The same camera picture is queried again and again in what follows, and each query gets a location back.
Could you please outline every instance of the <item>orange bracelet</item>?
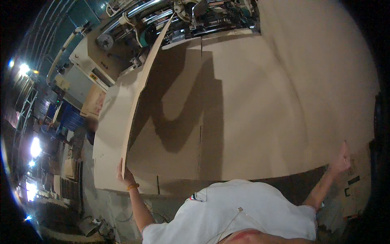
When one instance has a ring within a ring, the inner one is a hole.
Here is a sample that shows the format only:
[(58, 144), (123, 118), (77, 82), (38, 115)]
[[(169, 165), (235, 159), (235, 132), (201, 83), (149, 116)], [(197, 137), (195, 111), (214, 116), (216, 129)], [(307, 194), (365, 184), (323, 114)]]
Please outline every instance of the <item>orange bracelet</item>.
[(132, 189), (132, 188), (138, 188), (138, 187), (140, 187), (140, 184), (128, 185), (128, 186), (127, 186), (127, 190), (129, 191), (129, 190)]

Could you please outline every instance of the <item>blue shirt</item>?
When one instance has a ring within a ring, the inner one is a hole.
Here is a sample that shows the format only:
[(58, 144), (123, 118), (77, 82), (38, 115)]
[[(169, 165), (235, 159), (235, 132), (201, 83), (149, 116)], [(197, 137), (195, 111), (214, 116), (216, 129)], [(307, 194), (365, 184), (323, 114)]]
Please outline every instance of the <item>blue shirt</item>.
[(94, 140), (95, 140), (95, 132), (87, 132), (86, 134), (87, 140), (91, 145), (94, 145)]
[(51, 136), (51, 140), (56, 138), (56, 130), (53, 127), (50, 127), (48, 125), (41, 125), (41, 130), (45, 134), (49, 134)]

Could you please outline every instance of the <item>wrist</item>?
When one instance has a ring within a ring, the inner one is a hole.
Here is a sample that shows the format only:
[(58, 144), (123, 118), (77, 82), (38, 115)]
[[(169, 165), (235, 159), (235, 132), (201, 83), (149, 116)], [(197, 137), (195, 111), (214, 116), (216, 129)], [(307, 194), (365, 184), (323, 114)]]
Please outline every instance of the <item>wrist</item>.
[(129, 194), (130, 194), (130, 197), (131, 196), (134, 196), (134, 195), (138, 195), (140, 192), (138, 191), (138, 188), (137, 187), (134, 187), (134, 188), (131, 188), (130, 190), (128, 190)]
[(135, 182), (135, 181), (128, 181), (128, 182), (126, 182), (126, 186), (129, 186), (129, 185), (136, 185), (137, 184), (137, 182)]
[(127, 185), (127, 190), (129, 191), (132, 188), (138, 188), (138, 187), (140, 187), (140, 184), (137, 184), (137, 183), (129, 184), (129, 185)]

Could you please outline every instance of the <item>ceiling light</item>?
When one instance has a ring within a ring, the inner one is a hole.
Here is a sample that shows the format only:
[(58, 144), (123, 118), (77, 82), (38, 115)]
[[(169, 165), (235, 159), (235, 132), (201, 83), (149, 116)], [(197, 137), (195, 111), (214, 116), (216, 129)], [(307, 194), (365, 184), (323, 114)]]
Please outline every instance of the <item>ceiling light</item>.
[(39, 139), (37, 137), (34, 137), (32, 140), (30, 152), (34, 158), (38, 157), (42, 152), (42, 148), (39, 146)]
[(20, 65), (20, 73), (22, 73), (23, 75), (26, 75), (27, 72), (30, 71), (30, 68), (27, 64), (21, 64)]

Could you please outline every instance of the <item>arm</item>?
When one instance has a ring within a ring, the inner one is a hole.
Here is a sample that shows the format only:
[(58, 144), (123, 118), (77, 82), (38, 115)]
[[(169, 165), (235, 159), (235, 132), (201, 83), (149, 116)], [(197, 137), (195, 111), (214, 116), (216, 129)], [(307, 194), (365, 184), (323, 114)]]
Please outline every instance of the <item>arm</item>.
[(337, 176), (351, 166), (350, 156), (346, 142), (343, 143), (340, 153), (333, 162), (329, 164), (328, 170), (324, 173), (320, 181), (310, 192), (303, 205), (312, 206), (318, 211), (330, 186)]
[[(129, 185), (136, 185), (133, 174), (126, 168), (125, 178), (122, 178), (122, 159), (118, 165), (117, 179), (122, 182), (125, 187)], [(131, 205), (133, 208), (133, 215), (138, 229), (142, 232), (143, 228), (148, 224), (154, 223), (154, 218), (149, 209), (144, 204), (141, 194), (137, 187), (129, 190)]]
[(54, 122), (50, 122), (50, 123), (48, 124), (48, 130), (49, 130), (50, 128), (53, 128), (53, 125), (54, 125)]

